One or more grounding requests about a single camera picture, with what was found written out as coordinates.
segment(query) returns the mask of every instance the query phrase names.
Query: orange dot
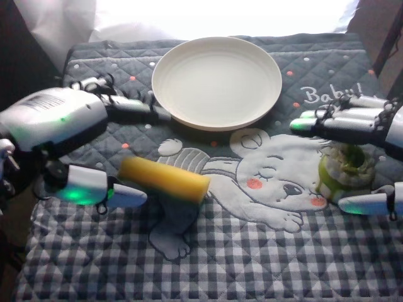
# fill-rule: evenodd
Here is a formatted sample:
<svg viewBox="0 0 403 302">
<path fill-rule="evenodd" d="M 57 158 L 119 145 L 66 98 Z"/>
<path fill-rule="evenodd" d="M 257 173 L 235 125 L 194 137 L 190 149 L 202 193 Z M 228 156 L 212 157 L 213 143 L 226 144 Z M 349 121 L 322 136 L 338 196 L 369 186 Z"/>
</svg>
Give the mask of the orange dot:
<svg viewBox="0 0 403 302">
<path fill-rule="evenodd" d="M 310 200 L 314 206 L 324 206 L 326 204 L 326 199 L 323 197 L 315 197 Z"/>
<path fill-rule="evenodd" d="M 261 189 L 263 187 L 262 182 L 256 178 L 248 179 L 246 185 L 251 189 Z"/>
</svg>

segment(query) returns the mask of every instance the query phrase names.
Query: gingham pattern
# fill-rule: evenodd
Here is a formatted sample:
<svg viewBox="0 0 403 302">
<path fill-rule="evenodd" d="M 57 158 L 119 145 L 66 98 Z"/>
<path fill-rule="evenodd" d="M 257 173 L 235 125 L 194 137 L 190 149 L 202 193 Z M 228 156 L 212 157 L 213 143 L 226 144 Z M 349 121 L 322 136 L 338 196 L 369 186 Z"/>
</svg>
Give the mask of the gingham pattern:
<svg viewBox="0 0 403 302">
<path fill-rule="evenodd" d="M 289 133 L 288 124 L 307 104 L 301 87 L 318 94 L 361 84 L 364 94 L 378 94 L 376 78 L 354 35 L 297 35 L 249 38 L 272 56 L 283 75 L 276 106 L 257 128 L 269 135 Z M 78 45 L 65 67 L 64 83 L 111 72 L 117 86 L 133 94 L 150 90 L 153 66 L 177 41 Z M 297 102 L 301 106 L 292 106 Z M 198 137 L 198 142 L 187 138 Z M 167 138 L 179 138 L 209 156 L 235 157 L 228 133 L 203 133 L 176 123 L 121 126 L 108 131 L 64 160 L 114 174 L 125 155 L 153 160 Z M 220 147 L 210 146 L 217 141 Z M 130 148 L 122 149 L 123 143 Z M 370 148 L 374 156 L 384 156 Z M 376 184 L 398 180 L 402 165 L 387 158 L 377 165 Z M 140 209 L 110 210 L 99 216 L 91 207 L 41 201 L 32 214 L 27 263 L 18 278 L 17 300 L 194 300 L 226 301 L 399 301 L 403 299 L 403 223 L 386 217 L 361 217 L 330 205 L 304 213 L 297 233 L 269 229 L 233 217 L 208 199 L 184 234 L 189 256 L 169 262 L 148 241 L 162 209 L 150 200 Z"/>
</svg>

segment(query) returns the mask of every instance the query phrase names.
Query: white plate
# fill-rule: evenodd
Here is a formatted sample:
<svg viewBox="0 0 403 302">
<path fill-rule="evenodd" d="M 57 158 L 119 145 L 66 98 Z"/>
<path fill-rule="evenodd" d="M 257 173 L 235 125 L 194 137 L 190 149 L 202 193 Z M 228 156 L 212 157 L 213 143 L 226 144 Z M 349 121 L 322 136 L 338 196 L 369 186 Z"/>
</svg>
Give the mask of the white plate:
<svg viewBox="0 0 403 302">
<path fill-rule="evenodd" d="M 263 49 L 237 38 L 178 45 L 152 75 L 157 100 L 179 122 L 208 131 L 238 129 L 276 103 L 281 72 Z"/>
</svg>

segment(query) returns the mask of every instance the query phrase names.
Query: yellow object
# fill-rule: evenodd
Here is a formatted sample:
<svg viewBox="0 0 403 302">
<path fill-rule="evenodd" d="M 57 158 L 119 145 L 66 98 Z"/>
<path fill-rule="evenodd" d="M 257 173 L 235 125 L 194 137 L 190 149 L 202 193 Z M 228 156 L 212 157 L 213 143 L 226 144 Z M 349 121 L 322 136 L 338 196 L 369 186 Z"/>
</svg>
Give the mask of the yellow object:
<svg viewBox="0 0 403 302">
<path fill-rule="evenodd" d="M 153 162 L 141 157 L 122 161 L 118 178 L 158 189 L 172 197 L 200 204 L 207 193 L 210 178 L 171 165 Z"/>
</svg>

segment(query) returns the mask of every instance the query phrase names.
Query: white sheet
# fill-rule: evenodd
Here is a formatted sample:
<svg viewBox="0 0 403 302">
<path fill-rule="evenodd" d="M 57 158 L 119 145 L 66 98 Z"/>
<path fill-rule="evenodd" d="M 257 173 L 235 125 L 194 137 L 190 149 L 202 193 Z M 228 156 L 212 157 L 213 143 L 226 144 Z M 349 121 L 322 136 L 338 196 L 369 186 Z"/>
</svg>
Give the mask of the white sheet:
<svg viewBox="0 0 403 302">
<path fill-rule="evenodd" d="M 15 0 L 62 70 L 77 43 L 205 36 L 344 33 L 359 0 Z"/>
</svg>

